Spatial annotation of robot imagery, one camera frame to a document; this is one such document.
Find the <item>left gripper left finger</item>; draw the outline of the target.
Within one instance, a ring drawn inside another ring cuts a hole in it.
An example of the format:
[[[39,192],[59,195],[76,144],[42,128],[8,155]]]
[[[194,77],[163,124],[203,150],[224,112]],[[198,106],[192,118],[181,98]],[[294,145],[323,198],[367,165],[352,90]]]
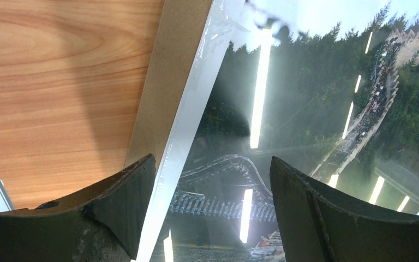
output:
[[[155,180],[148,154],[35,209],[0,212],[0,261],[131,261]]]

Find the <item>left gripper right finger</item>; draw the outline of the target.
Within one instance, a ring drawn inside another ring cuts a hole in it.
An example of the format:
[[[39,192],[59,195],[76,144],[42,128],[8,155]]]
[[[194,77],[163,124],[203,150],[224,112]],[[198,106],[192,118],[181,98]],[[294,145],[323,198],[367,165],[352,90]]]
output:
[[[272,157],[287,261],[419,261],[419,216],[354,198]]]

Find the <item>Great Wall photo print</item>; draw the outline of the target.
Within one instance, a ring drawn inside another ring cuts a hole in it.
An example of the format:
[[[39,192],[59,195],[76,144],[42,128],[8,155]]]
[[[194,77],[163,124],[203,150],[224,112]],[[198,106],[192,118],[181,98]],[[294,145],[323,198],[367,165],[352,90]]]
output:
[[[215,1],[138,261],[291,261],[272,157],[419,215],[419,1]]]

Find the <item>grey backing board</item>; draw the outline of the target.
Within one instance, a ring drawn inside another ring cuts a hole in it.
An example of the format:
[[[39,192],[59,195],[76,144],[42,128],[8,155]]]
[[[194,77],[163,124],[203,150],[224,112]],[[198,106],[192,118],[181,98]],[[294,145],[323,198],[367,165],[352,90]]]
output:
[[[125,165],[147,154],[159,165],[212,1],[165,1]]]

